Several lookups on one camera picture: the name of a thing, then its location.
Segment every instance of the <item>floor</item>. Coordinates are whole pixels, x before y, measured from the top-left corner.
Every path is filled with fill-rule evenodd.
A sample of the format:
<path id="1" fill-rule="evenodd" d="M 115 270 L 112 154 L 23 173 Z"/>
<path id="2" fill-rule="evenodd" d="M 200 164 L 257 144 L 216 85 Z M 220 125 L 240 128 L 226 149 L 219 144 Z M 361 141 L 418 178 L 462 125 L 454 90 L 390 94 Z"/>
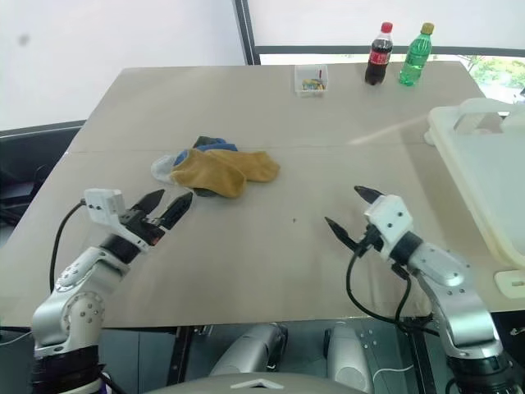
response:
<path id="1" fill-rule="evenodd" d="M 289 342 L 281 361 L 281 372 L 306 373 L 324 378 L 326 361 L 322 355 L 324 331 L 335 321 L 285 323 Z M 410 365 L 408 344 L 391 325 L 373 319 L 352 319 L 349 323 L 363 334 L 363 347 L 372 373 L 379 368 L 401 369 Z M 186 379 L 206 377 L 227 347 L 251 326 L 241 324 L 213 326 L 205 335 L 194 335 L 189 352 Z M 20 333 L 2 332 L 0 342 Z M 439 339 L 427 338 L 432 357 L 437 392 L 444 392 L 450 378 Z M 100 341 L 100 360 L 112 378 L 127 394 L 148 392 L 164 387 L 170 367 L 174 336 L 157 332 L 104 330 Z M 33 341 L 24 338 L 12 345 L 0 347 L 0 392 L 30 392 L 30 368 Z M 376 394 L 416 393 L 412 370 L 406 373 L 380 373 L 376 379 Z"/>

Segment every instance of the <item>white wire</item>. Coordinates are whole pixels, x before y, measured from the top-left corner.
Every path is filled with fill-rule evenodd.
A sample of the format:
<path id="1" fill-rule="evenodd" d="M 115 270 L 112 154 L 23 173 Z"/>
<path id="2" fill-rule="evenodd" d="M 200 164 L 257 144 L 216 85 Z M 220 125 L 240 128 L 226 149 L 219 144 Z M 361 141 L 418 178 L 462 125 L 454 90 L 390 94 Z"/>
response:
<path id="1" fill-rule="evenodd" d="M 20 339 L 24 338 L 24 337 L 27 337 L 28 335 L 31 334 L 31 331 L 29 332 L 26 332 L 24 335 L 20 335 L 19 337 L 13 339 L 12 341 L 9 341 L 9 342 L 6 342 L 6 343 L 0 343 L 0 347 L 2 346 L 7 346 L 7 345 L 10 345 L 12 343 L 15 343 L 16 341 L 19 341 Z"/>
<path id="2" fill-rule="evenodd" d="M 376 381 L 376 376 L 380 373 L 380 372 L 406 372 L 408 371 L 409 369 L 412 369 L 413 368 L 413 365 L 410 365 L 409 367 L 407 368 L 403 368 L 403 369 L 393 369 L 393 368 L 381 368 L 381 369 L 378 369 L 375 373 L 374 373 L 374 376 L 372 376 L 372 382 L 374 383 Z"/>

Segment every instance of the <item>wooden table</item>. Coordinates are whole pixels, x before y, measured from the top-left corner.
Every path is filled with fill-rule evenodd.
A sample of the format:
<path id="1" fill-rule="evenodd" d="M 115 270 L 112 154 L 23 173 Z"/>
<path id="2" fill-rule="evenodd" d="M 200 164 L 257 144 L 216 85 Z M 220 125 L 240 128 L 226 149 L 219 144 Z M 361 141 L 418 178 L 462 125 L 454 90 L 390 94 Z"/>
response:
<path id="1" fill-rule="evenodd" d="M 507 268 L 490 256 L 439 153 L 422 139 L 430 109 L 480 90 L 458 62 L 429 63 L 414 88 L 396 82 L 395 63 L 383 85 L 365 85 L 365 66 L 329 66 L 324 98 L 296 97 L 291 66 L 123 71 L 0 249 L 2 324 L 30 325 L 48 293 L 55 231 L 84 189 L 120 189 L 131 206 L 165 188 L 159 213 L 185 189 L 153 179 L 152 161 L 199 135 L 266 150 L 281 172 L 269 184 L 250 182 L 239 199 L 195 198 L 158 246 L 132 263 L 107 301 L 107 327 L 361 316 L 345 294 L 349 251 L 324 221 L 363 233 L 367 205 L 354 185 L 401 195 L 420 236 L 470 261 L 490 310 L 522 309 L 496 289 L 494 273 Z M 80 210 L 62 236 L 57 274 L 105 234 Z M 356 264 L 353 285 L 382 314 L 394 313 L 404 291 L 374 252 Z M 428 311 L 415 286 L 404 313 Z"/>

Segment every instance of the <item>cola bottle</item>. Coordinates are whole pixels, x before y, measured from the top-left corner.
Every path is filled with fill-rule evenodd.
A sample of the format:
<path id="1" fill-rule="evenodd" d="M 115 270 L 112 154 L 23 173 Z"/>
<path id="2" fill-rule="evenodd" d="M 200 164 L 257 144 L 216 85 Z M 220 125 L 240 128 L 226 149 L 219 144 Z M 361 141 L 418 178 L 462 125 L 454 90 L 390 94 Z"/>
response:
<path id="1" fill-rule="evenodd" d="M 364 80 L 367 84 L 380 84 L 385 79 L 386 66 L 388 66 L 388 61 L 390 60 L 390 52 L 392 52 L 391 31 L 392 24 L 383 22 L 381 33 L 372 42 L 367 72 L 364 75 Z"/>

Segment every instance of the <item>small plastic box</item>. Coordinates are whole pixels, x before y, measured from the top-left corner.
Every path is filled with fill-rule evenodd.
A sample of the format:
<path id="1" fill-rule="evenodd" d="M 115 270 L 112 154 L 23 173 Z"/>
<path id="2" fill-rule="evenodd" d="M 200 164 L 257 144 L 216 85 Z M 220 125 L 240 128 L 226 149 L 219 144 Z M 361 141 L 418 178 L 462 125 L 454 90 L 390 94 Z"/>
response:
<path id="1" fill-rule="evenodd" d="M 294 69 L 295 93 L 299 97 L 322 97 L 328 90 L 326 64 L 297 65 Z"/>

